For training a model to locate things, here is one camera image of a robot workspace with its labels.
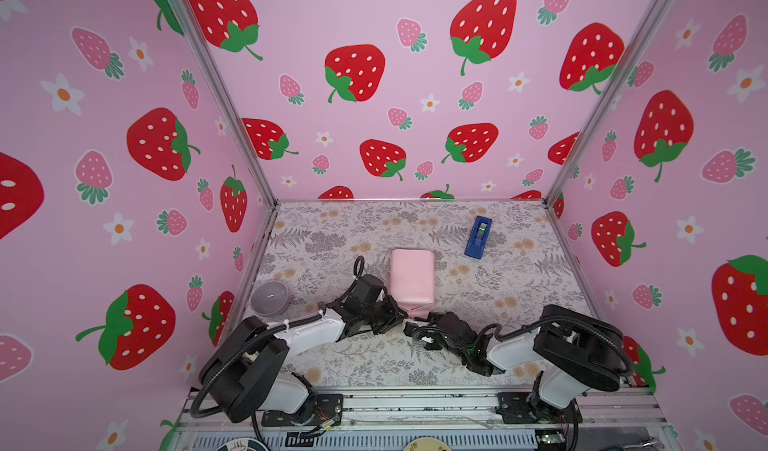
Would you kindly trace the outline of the purple wrapping paper sheet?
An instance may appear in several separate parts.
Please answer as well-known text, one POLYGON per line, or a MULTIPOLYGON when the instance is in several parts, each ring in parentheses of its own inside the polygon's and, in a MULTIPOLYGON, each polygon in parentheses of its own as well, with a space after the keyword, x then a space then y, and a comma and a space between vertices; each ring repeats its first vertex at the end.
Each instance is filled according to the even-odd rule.
POLYGON ((392 251, 388 291, 411 318, 427 318, 433 311, 435 288, 435 255, 432 251, 392 251))

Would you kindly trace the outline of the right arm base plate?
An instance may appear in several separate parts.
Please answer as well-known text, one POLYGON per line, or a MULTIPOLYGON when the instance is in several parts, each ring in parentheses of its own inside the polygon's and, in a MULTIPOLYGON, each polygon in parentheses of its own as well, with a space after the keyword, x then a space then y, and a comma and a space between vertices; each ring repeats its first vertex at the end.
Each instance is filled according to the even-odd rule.
POLYGON ((505 424, 581 424, 582 415, 575 401, 564 410, 557 409, 543 401, 535 401, 529 393, 502 392, 497 394, 499 414, 505 424))

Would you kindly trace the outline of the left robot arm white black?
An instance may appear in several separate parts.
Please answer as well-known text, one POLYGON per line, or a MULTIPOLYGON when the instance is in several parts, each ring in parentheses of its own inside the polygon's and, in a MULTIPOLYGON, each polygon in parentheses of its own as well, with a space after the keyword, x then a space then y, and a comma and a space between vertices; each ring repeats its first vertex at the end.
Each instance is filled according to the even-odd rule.
POLYGON ((384 283, 370 274, 356 277, 341 297, 312 315, 277 324, 249 317, 204 365, 190 415, 202 419, 222 413, 239 423, 257 412, 281 412, 304 423, 315 413, 317 392, 307 378, 284 372, 285 362, 322 345, 385 334, 407 317, 384 283))

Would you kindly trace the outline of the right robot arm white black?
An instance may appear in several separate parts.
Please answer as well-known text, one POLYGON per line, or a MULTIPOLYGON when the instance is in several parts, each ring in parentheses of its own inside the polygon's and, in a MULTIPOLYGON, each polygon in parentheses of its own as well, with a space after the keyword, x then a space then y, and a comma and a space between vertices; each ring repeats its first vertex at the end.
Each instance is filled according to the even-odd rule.
POLYGON ((468 371, 485 377, 548 362, 531 392, 504 407, 529 422, 574 409, 576 398, 591 389, 616 392, 635 372, 618 328, 558 305, 545 306, 537 321, 509 333, 499 323, 475 331, 453 312, 432 312, 408 320, 404 334, 427 350, 454 355, 468 371))

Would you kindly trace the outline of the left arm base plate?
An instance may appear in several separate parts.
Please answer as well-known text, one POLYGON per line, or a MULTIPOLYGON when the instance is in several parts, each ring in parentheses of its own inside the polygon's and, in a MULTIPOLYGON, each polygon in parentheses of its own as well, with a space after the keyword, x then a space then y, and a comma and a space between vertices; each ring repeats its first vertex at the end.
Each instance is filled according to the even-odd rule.
POLYGON ((311 394, 292 414, 265 411, 261 425, 265 427, 324 427, 338 424, 343 414, 343 394, 311 394))

